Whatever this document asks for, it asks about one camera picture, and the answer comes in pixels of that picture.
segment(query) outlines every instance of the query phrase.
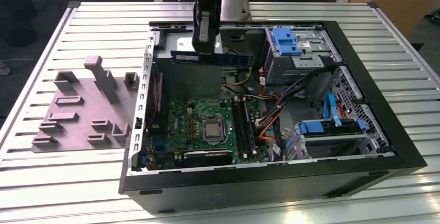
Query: orange wire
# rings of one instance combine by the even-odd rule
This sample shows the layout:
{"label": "orange wire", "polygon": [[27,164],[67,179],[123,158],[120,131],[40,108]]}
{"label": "orange wire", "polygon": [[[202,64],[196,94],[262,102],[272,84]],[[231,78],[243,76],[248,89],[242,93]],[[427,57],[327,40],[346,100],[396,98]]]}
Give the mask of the orange wire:
{"label": "orange wire", "polygon": [[280,117],[280,114],[282,114],[282,112],[279,112],[279,114],[272,118],[272,120],[271,120],[268,126],[264,128],[262,134],[259,135],[259,138],[260,138],[260,139],[263,138],[263,135],[264,135],[266,131],[268,130],[270,126],[271,126],[271,125],[274,124],[274,122],[276,121],[278,117]]}
{"label": "orange wire", "polygon": [[264,86],[262,85],[262,87],[260,87],[260,97],[264,97],[264,98],[271,97],[270,95],[263,94],[263,87]]}
{"label": "orange wire", "polygon": [[342,117],[343,117],[344,119],[348,119],[343,106],[338,103],[338,104],[336,104],[336,107],[338,107],[339,111],[342,112],[342,113],[340,113]]}
{"label": "orange wire", "polygon": [[274,137],[270,137],[270,136],[262,136],[260,139],[266,139],[266,140],[272,140],[272,141],[275,141],[275,138],[274,138]]}

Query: ventilation grille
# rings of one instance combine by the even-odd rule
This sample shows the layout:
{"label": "ventilation grille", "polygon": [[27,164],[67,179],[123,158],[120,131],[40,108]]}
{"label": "ventilation grille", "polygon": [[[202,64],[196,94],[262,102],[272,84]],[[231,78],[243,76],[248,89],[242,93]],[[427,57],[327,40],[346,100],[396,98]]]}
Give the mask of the ventilation grille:
{"label": "ventilation grille", "polygon": [[[326,82],[326,85],[320,86],[318,84],[319,82]],[[354,100],[362,99],[363,97],[358,91],[354,80],[350,78],[347,68],[342,67],[342,69],[336,70],[334,73],[327,73],[318,77],[311,86],[312,87],[307,89],[307,95],[311,96],[311,99],[314,100],[310,104],[311,108],[318,113],[316,118],[324,118],[324,97],[326,94],[332,93],[336,96],[336,99],[342,102],[342,107],[348,113],[348,117],[364,120],[368,124],[372,138],[378,140],[379,145],[388,145],[370,107],[354,103]]]}

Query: aluminum table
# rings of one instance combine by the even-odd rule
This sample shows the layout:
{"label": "aluminum table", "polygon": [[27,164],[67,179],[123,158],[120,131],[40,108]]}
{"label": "aluminum table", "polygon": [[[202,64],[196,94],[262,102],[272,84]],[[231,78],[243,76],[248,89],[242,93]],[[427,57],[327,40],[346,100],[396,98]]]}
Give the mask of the aluminum table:
{"label": "aluminum table", "polygon": [[31,152],[58,71],[103,57],[115,77],[140,71],[148,22],[192,20],[192,4],[71,4],[0,131],[0,222],[438,223],[440,80],[379,8],[367,4],[252,3],[254,20],[334,20],[354,45],[428,167],[352,197],[150,215],[118,194],[123,149]]}

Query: floor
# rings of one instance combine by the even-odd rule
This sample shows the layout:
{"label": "floor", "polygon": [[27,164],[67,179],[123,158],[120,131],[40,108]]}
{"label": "floor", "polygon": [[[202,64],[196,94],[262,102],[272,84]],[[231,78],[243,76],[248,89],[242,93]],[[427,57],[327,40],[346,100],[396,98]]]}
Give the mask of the floor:
{"label": "floor", "polygon": [[[34,66],[46,48],[52,32],[63,16],[70,1],[79,0],[32,0],[39,16],[31,21],[34,29],[38,31],[38,41],[20,48],[11,47],[0,39],[0,60],[8,60],[12,72],[8,76],[0,76],[0,127],[12,109],[23,86],[31,75]],[[82,0],[88,2],[152,2],[152,0]],[[410,36],[411,43],[424,43],[420,54],[440,74],[440,24],[432,24],[430,19],[424,19]]]}

